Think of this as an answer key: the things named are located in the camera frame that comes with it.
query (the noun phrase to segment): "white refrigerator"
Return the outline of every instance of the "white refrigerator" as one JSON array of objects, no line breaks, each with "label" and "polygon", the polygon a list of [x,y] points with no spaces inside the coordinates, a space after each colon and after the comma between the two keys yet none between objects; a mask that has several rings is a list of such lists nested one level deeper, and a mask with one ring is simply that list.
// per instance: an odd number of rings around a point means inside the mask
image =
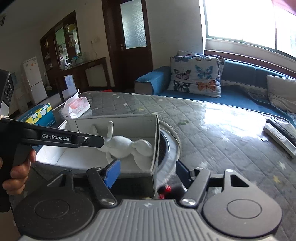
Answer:
[{"label": "white refrigerator", "polygon": [[34,105],[47,98],[36,57],[24,62],[24,81]]}]

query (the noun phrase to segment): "blue and yellow box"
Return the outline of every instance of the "blue and yellow box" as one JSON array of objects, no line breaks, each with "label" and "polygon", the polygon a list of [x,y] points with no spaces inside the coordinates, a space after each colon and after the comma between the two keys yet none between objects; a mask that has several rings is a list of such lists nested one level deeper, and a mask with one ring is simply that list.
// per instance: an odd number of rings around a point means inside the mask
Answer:
[{"label": "blue and yellow box", "polygon": [[39,126],[52,126],[56,122],[50,103],[33,107],[17,120]]}]

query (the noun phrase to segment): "sofa armrest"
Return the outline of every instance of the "sofa armrest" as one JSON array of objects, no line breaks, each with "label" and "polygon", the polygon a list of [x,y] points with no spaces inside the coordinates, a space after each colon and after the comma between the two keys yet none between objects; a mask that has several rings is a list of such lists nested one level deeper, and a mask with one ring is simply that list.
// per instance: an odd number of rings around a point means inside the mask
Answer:
[{"label": "sofa armrest", "polygon": [[162,66],[135,81],[135,93],[158,95],[168,88],[170,83],[170,67]]}]

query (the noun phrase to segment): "blue sofa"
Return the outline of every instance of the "blue sofa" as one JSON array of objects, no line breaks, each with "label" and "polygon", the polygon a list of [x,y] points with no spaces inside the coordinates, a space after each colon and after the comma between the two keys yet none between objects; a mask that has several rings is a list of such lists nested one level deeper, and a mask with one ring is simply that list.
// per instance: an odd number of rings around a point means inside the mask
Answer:
[{"label": "blue sofa", "polygon": [[[267,89],[267,75],[289,77],[260,66],[234,60],[225,60],[222,81],[227,80],[237,84],[256,86]],[[274,107],[267,98],[258,98],[249,95],[239,85],[221,86],[221,97],[210,97],[178,91],[167,90],[171,71],[169,66],[162,66],[135,81],[135,93],[176,97],[183,99],[209,101],[226,104],[248,110],[255,110],[267,114],[281,116],[295,126],[293,119],[284,111]]]}]

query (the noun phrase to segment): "white plush toy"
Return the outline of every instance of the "white plush toy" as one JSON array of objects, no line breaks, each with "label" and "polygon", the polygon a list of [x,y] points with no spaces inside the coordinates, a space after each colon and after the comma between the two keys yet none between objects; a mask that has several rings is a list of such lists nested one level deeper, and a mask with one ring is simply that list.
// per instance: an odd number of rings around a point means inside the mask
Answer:
[{"label": "white plush toy", "polygon": [[[98,135],[95,125],[91,128],[92,134]],[[106,152],[108,163],[113,161],[112,156],[120,159],[132,154],[134,156],[135,163],[140,169],[146,170],[150,168],[153,147],[148,141],[140,139],[133,142],[129,138],[123,136],[113,136],[112,121],[109,121],[108,123],[108,133],[107,137],[104,139],[104,145],[101,148],[98,148],[98,150]]]}]

